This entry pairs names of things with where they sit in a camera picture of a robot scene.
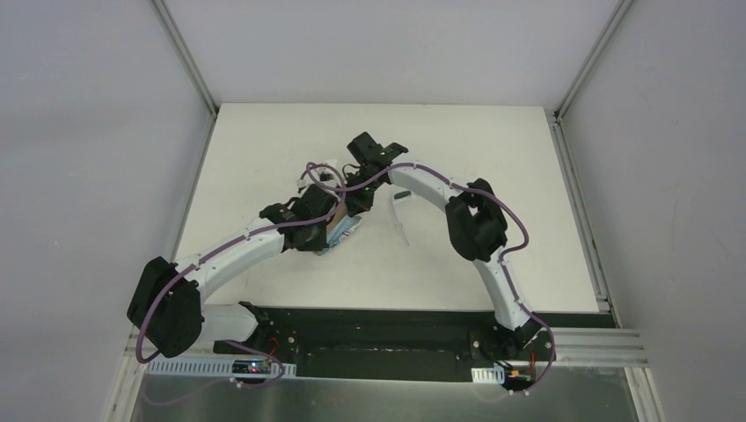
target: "metal frame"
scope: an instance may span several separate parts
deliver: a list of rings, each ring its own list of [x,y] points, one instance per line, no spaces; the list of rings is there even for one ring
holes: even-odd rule
[[[176,22],[173,20],[171,11],[168,9],[164,0],[150,0],[150,5],[153,7],[153,11],[158,18],[158,21],[163,26],[166,37],[168,37],[168,40],[171,42],[174,53],[179,57],[181,65],[184,66],[184,71],[189,75],[189,79],[192,80],[194,88],[202,96],[202,101],[204,101],[205,106],[208,108],[208,111],[214,120],[217,117],[219,107],[215,102],[215,99],[212,97],[207,84],[205,84],[202,73],[199,68],[197,68],[197,63],[194,62],[194,57],[189,51],[179,27],[176,26]]]
[[[560,122],[562,122],[565,114],[567,114],[567,110],[575,101],[575,98],[582,90],[582,87],[585,86],[585,83],[588,81],[589,76],[593,72],[593,69],[596,68],[596,65],[601,59],[601,54],[606,50],[606,47],[609,45],[609,42],[613,38],[614,34],[617,33],[619,24],[622,23],[622,20],[625,18],[627,12],[630,10],[634,3],[635,0],[619,0],[617,7],[614,9],[614,12],[609,17],[609,20],[606,21],[606,25],[603,27],[601,35],[598,37],[598,40],[596,40],[596,43],[590,49],[590,53],[583,62],[580,72],[578,72],[578,75],[570,84],[570,89],[567,91],[567,94],[565,94],[565,97],[562,99],[559,110],[557,110],[557,112],[554,114]]]
[[[557,159],[559,160],[559,169],[562,172],[562,178],[565,179],[567,197],[570,199],[573,217],[575,218],[575,226],[578,229],[578,236],[580,236],[581,239],[581,247],[583,249],[583,254],[585,255],[586,264],[588,265],[591,282],[596,289],[598,308],[601,311],[611,312],[617,325],[622,327],[619,314],[611,301],[609,285],[606,282],[606,276],[603,273],[601,259],[598,256],[598,250],[596,248],[596,240],[594,239],[593,232],[590,228],[580,180],[575,172],[574,161],[570,155],[569,149],[567,148],[567,142],[562,133],[562,126],[552,116],[547,116],[547,119],[549,121],[552,140],[554,141],[554,149],[557,152]]]

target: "white floor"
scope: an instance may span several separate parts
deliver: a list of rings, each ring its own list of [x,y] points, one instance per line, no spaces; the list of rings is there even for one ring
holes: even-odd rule
[[[354,160],[368,131],[398,142],[436,169],[484,178],[529,229],[513,255],[536,310],[595,312],[596,298],[567,192],[540,107],[224,104],[189,211],[179,256],[229,235],[267,205],[296,194],[309,161]],[[398,207],[409,246],[393,224],[391,190],[339,248],[317,257],[287,251],[238,276],[208,302],[369,309],[491,309],[471,263],[450,246],[444,215],[424,200]],[[510,223],[508,245],[520,243]]]

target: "white curved arm segment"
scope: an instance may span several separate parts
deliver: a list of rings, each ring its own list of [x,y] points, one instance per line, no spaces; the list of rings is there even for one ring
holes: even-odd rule
[[[191,264],[197,266],[197,269],[188,274],[186,278],[197,281],[199,285],[197,288],[204,303],[220,286],[233,280],[249,267],[267,258],[280,255],[282,246],[285,244],[285,236],[277,230],[269,230],[234,244],[201,266],[199,265],[200,258],[238,236],[248,236],[251,231],[272,224],[266,218],[255,218],[249,225],[207,248],[205,252],[176,261],[176,271],[181,272]]]
[[[416,163],[426,165],[417,159],[417,157],[409,153],[397,156],[393,160],[393,163]],[[389,180],[393,185],[403,187],[421,196],[443,212],[445,212],[445,206],[448,204],[449,199],[453,196],[458,196],[462,192],[443,183],[439,178],[436,178],[423,169],[417,169],[414,167],[399,167],[389,171]],[[464,180],[457,178],[449,178],[449,180],[451,183],[466,186],[466,181]],[[529,320],[529,316],[521,309],[519,303],[516,301],[512,291],[510,290],[508,279],[505,277],[502,266],[498,261],[501,252],[502,248],[495,251],[490,256],[489,261],[485,262],[475,259],[473,264],[477,268],[482,281],[485,283],[487,292],[492,300],[495,320],[497,320],[498,324],[509,328],[510,330],[515,330],[524,325]],[[523,293],[516,282],[516,277],[513,274],[510,263],[506,262],[505,266],[507,271],[510,273],[510,279],[515,284],[518,297],[520,297],[522,301]],[[523,305],[530,309],[528,303],[524,302]]]

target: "white wall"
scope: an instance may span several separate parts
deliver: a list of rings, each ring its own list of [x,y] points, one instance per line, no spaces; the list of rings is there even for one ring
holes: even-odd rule
[[[617,1],[167,3],[219,102],[554,110]]]
[[[746,413],[746,3],[640,1],[565,121],[671,421]]]
[[[0,57],[0,420],[99,420],[208,115],[146,1],[4,2]]]

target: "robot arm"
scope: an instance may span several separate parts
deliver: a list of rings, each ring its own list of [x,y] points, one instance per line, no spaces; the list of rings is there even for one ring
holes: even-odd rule
[[[492,193],[490,185],[482,179],[464,183],[445,178],[405,147],[393,143],[384,148],[367,133],[356,137],[347,149],[360,165],[355,173],[346,175],[347,188],[380,174],[364,188],[347,192],[348,214],[370,210],[375,191],[383,183],[403,187],[434,204],[446,214],[454,249],[473,262],[484,281],[496,322],[511,332],[525,331],[522,328],[530,317],[522,309],[526,306],[523,296],[506,278],[508,272],[511,280],[516,279],[509,263],[500,262],[507,242],[502,211],[487,198],[456,187]],[[145,335],[165,357],[183,353],[198,340],[247,340],[259,325],[251,306],[205,305],[205,301],[220,286],[266,258],[287,249],[321,251],[327,247],[326,224],[337,201],[337,196],[310,185],[292,206],[278,203],[266,207],[248,226],[202,253],[172,264],[160,257],[153,259],[143,270],[128,318],[142,329],[149,308],[156,306]],[[154,303],[167,284],[172,284],[168,293],[160,303]],[[520,336],[516,345],[523,348],[534,334]]]

